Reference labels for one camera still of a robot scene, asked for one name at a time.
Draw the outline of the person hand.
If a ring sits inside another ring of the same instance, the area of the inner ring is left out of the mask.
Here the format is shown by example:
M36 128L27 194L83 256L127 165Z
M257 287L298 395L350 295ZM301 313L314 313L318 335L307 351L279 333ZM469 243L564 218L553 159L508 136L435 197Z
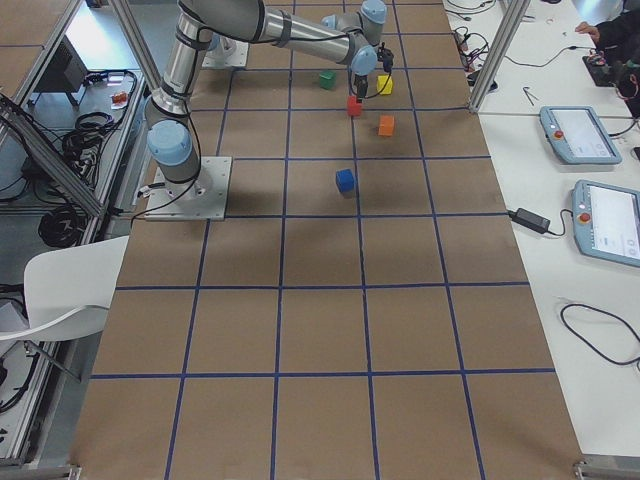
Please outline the person hand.
M588 35L591 40L597 44L600 41L600 31L599 29L589 24L588 22L581 22L575 27L575 32L578 34Z

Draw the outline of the second arm base plate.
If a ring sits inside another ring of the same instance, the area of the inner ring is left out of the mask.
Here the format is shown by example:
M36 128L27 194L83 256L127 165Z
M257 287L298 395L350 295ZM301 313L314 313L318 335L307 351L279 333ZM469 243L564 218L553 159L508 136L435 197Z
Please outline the second arm base plate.
M244 69L247 65L249 44L226 37L216 37L204 57L203 69Z

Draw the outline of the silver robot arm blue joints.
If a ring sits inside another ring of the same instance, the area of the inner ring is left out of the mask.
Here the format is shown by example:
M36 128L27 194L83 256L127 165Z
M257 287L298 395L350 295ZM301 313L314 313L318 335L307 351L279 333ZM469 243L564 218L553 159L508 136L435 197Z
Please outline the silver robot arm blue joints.
M356 12L312 22L262 1L182 1L175 41L145 115L147 145L164 179L174 185L198 179L201 160L189 130L190 98L202 67L244 67L251 44L268 44L344 65L353 95L362 102L368 76L392 56L380 44L387 17L382 1L365 1Z

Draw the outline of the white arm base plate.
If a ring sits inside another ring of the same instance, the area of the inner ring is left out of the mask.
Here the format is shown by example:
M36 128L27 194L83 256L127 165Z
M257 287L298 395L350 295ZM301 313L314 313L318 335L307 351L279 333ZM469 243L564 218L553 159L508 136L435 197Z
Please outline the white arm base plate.
M150 192L143 218L149 221L224 220L231 170L231 157L205 156L195 184L177 185L166 182L157 167L154 182L162 186Z

